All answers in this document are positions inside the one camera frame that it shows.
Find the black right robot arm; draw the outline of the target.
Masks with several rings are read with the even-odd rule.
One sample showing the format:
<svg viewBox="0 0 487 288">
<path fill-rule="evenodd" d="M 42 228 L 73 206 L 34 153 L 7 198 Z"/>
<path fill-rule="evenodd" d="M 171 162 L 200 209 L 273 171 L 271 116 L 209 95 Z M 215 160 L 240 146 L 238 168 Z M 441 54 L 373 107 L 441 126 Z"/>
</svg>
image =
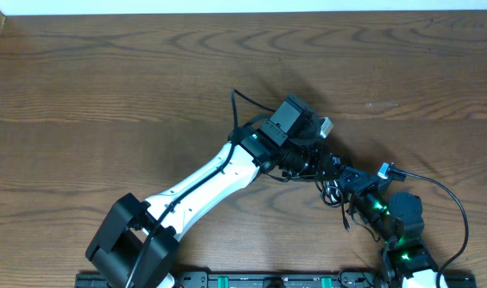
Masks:
<svg viewBox="0 0 487 288">
<path fill-rule="evenodd" d="M 388 164 L 378 175 L 345 166 L 337 182 L 348 198 L 349 212 L 358 214 L 385 243 L 379 251 L 380 272 L 373 280 L 376 287 L 447 287 L 422 239 L 421 199 L 408 192 L 385 198 L 390 183 L 405 178 Z"/>
</svg>

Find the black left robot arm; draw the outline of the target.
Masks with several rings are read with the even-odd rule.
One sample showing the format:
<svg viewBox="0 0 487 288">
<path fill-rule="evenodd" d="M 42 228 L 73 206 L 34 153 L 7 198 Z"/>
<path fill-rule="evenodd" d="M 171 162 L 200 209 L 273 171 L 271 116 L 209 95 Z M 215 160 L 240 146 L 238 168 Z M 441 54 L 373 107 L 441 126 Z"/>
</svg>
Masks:
<svg viewBox="0 0 487 288">
<path fill-rule="evenodd" d="M 219 202 L 261 174 L 282 170 L 282 182 L 338 176 L 323 144 L 333 129 L 291 94 L 277 108 L 234 123 L 228 142 L 199 170 L 143 201 L 133 194 L 110 208 L 86 249 L 86 258 L 110 287 L 173 287 L 170 273 L 186 232 Z"/>
</svg>

